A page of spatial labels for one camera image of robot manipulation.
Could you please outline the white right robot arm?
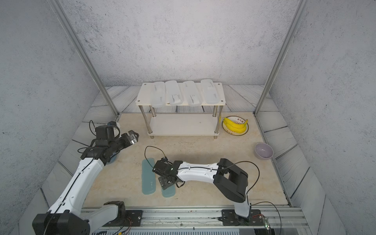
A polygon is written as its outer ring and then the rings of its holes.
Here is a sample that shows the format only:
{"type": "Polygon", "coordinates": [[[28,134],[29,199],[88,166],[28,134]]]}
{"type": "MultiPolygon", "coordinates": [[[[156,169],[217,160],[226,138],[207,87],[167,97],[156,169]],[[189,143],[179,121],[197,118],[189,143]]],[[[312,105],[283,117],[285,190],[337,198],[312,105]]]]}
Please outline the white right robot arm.
{"type": "Polygon", "coordinates": [[[182,185],[188,181],[213,184],[230,201],[234,203],[235,214],[250,220],[251,205],[248,201],[248,174],[230,160],[221,158],[213,164],[191,164],[183,161],[171,163],[166,157],[158,160],[152,171],[159,176],[162,189],[182,185]]]}

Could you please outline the blue round plate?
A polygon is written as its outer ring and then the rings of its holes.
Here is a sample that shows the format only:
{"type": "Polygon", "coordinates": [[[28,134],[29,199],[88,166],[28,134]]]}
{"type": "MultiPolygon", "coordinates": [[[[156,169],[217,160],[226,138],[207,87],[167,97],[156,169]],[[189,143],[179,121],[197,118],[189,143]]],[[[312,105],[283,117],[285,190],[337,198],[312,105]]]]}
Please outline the blue round plate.
{"type": "Polygon", "coordinates": [[[117,154],[113,155],[109,160],[108,160],[108,164],[112,164],[116,159],[117,159],[117,154]]]}

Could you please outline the left aluminium frame post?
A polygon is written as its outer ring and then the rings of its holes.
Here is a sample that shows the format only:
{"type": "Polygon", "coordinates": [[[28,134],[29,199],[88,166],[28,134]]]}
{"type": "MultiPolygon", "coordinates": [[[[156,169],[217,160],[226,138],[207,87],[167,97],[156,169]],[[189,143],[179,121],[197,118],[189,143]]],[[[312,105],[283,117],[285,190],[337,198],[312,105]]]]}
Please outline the left aluminium frame post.
{"type": "Polygon", "coordinates": [[[110,109],[114,113],[116,117],[119,116],[119,111],[114,105],[109,93],[107,92],[102,80],[100,79],[97,71],[95,70],[90,58],[88,57],[86,51],[82,43],[80,42],[78,36],[76,35],[71,23],[69,22],[60,2],[58,0],[49,0],[48,1],[50,7],[54,11],[58,21],[60,22],[61,26],[63,27],[65,33],[69,37],[70,41],[72,42],[76,52],[78,53],[80,59],[82,60],[83,64],[85,65],[86,69],[88,70],[92,80],[98,87],[100,93],[103,95],[105,101],[109,105],[110,109]]]}

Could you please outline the lilac bowl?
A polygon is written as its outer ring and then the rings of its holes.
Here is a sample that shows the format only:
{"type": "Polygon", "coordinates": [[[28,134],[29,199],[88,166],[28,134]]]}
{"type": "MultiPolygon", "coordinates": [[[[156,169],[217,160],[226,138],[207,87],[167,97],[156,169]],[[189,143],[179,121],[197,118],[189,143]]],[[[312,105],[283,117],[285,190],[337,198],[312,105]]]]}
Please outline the lilac bowl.
{"type": "Polygon", "coordinates": [[[255,145],[255,156],[260,160],[269,160],[274,156],[274,150],[266,143],[258,143],[255,145]]]}

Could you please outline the white two-tier shelf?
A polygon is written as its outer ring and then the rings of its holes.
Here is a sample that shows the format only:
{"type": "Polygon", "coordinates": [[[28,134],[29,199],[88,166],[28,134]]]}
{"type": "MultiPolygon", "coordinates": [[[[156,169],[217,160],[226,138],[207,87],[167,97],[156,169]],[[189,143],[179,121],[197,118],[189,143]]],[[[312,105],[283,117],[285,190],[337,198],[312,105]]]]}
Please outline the white two-tier shelf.
{"type": "Polygon", "coordinates": [[[201,95],[201,106],[188,106],[183,83],[178,83],[183,103],[172,106],[166,103],[161,108],[153,108],[151,102],[151,86],[153,83],[143,83],[135,99],[147,128],[147,134],[156,136],[213,136],[217,138],[221,123],[221,115],[226,99],[222,83],[213,82],[219,95],[219,103],[207,104],[203,96],[201,83],[195,83],[201,95]]]}

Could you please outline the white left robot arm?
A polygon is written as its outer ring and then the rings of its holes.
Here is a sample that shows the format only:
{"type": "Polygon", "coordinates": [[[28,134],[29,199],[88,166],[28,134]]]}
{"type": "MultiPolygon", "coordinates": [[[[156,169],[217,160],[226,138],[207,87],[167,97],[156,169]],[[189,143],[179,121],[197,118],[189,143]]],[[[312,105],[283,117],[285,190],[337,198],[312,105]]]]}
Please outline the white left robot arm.
{"type": "Polygon", "coordinates": [[[106,203],[86,217],[81,216],[84,201],[99,173],[118,153],[138,142],[139,134],[121,134],[116,122],[96,127],[96,137],[84,149],[72,179],[46,213],[36,215],[32,227],[37,235],[89,235],[108,224],[129,222],[121,201],[106,203]]]}

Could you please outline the aluminium frame post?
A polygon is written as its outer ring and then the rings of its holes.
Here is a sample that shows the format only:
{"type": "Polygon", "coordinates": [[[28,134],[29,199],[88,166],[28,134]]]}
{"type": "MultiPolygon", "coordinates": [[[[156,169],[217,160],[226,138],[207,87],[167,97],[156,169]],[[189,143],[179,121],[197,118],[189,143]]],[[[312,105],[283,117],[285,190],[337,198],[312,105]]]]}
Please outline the aluminium frame post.
{"type": "Polygon", "coordinates": [[[114,105],[109,93],[107,92],[102,80],[100,79],[97,71],[95,70],[90,58],[88,57],[86,51],[82,43],[80,42],[78,36],[76,35],[71,23],[69,22],[60,2],[58,0],[49,0],[48,1],[50,7],[54,11],[58,21],[60,22],[61,26],[63,27],[65,33],[69,37],[70,41],[72,42],[76,52],[78,53],[80,59],[82,60],[83,64],[85,65],[86,69],[88,70],[92,80],[98,87],[100,93],[103,95],[105,101],[109,105],[110,109],[114,113],[116,117],[119,116],[119,111],[114,105]]]}
{"type": "Polygon", "coordinates": [[[292,22],[289,26],[289,29],[287,31],[287,34],[285,36],[285,39],[284,39],[284,42],[281,46],[281,49],[278,53],[278,56],[276,58],[276,61],[272,67],[272,70],[269,74],[269,77],[264,85],[264,88],[263,88],[263,91],[261,93],[261,96],[260,96],[260,99],[256,105],[256,109],[254,111],[254,116],[257,116],[258,113],[261,111],[262,109],[262,106],[266,100],[266,97],[267,95],[269,94],[269,91],[277,77],[277,74],[278,74],[278,71],[283,63],[283,60],[287,54],[287,51],[288,51],[288,48],[291,44],[291,42],[293,41],[293,38],[296,34],[296,31],[299,27],[299,23],[301,22],[303,16],[304,16],[304,13],[306,11],[306,8],[307,8],[307,4],[308,4],[308,0],[301,0],[299,1],[299,4],[298,4],[298,7],[297,7],[297,10],[295,12],[295,15],[292,19],[292,22]]]}

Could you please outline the teal pencil case labelled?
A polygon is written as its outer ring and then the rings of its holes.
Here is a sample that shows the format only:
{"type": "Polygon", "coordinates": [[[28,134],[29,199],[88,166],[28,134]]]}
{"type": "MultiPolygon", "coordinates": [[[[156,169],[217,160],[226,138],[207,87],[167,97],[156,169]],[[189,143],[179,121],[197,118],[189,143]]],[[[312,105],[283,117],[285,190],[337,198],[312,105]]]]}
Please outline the teal pencil case labelled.
{"type": "Polygon", "coordinates": [[[167,189],[162,189],[162,196],[164,198],[170,198],[170,197],[173,197],[175,196],[176,194],[176,187],[175,185],[172,185],[170,187],[168,187],[167,189]]]}

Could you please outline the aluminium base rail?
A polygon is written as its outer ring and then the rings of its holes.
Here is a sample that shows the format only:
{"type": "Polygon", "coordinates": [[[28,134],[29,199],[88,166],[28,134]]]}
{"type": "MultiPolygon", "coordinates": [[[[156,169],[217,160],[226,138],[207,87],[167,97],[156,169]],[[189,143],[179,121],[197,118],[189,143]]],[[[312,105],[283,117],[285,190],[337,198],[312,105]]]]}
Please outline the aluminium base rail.
{"type": "Polygon", "coordinates": [[[94,229],[93,235],[310,235],[300,208],[261,203],[242,225],[232,206],[127,207],[126,225],[94,229]]]}

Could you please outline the translucent pencil case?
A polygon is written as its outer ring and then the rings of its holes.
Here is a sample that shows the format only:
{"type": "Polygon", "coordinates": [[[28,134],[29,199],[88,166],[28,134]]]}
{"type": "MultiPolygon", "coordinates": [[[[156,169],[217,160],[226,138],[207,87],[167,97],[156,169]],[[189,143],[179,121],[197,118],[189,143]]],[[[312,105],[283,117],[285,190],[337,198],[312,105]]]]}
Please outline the translucent pencil case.
{"type": "Polygon", "coordinates": [[[219,103],[219,95],[216,90],[216,87],[211,79],[201,80],[201,87],[203,96],[207,104],[217,104],[219,103]]]}
{"type": "Polygon", "coordinates": [[[183,82],[183,88],[188,106],[201,106],[202,99],[196,84],[193,81],[186,81],[183,82]]]}
{"type": "Polygon", "coordinates": [[[180,87],[175,80],[165,82],[166,103],[172,106],[181,105],[183,96],[180,87]]]}
{"type": "Polygon", "coordinates": [[[165,106],[165,83],[154,82],[151,86],[151,106],[161,108],[165,106]]]}

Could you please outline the yellow banana bunch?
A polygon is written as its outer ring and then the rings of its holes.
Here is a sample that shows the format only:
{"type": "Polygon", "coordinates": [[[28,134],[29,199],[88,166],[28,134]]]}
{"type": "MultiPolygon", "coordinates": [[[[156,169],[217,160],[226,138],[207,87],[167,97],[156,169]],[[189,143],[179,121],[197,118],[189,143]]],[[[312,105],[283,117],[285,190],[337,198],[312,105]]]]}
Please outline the yellow banana bunch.
{"type": "Polygon", "coordinates": [[[242,133],[246,132],[246,130],[247,130],[247,123],[238,124],[238,123],[231,121],[228,118],[224,119],[224,123],[225,123],[226,127],[234,133],[242,134],[242,133]]]}

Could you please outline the right aluminium frame post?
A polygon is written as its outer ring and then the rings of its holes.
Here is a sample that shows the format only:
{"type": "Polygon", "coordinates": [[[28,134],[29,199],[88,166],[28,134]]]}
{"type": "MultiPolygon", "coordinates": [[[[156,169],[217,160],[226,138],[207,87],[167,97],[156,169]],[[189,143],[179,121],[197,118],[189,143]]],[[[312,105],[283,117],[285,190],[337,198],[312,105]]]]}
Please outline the right aluminium frame post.
{"type": "Polygon", "coordinates": [[[261,93],[261,96],[260,96],[260,99],[256,105],[256,109],[254,111],[254,116],[257,116],[258,113],[261,111],[262,109],[262,106],[266,100],[266,97],[267,95],[269,94],[269,91],[277,77],[277,74],[278,74],[278,71],[283,63],[283,60],[287,54],[287,51],[288,51],[288,48],[291,44],[291,42],[293,41],[293,38],[296,34],[296,31],[299,27],[299,23],[301,22],[303,16],[304,16],[304,13],[306,11],[306,8],[307,8],[307,4],[308,4],[308,0],[301,0],[299,1],[299,4],[298,4],[298,7],[297,7],[297,10],[295,12],[295,15],[292,19],[292,22],[289,26],[289,29],[287,31],[287,34],[285,36],[285,39],[284,39],[284,42],[281,46],[281,49],[278,53],[278,56],[276,58],[276,61],[272,67],[272,70],[269,74],[269,77],[264,85],[264,88],[263,88],[263,91],[261,93]]]}

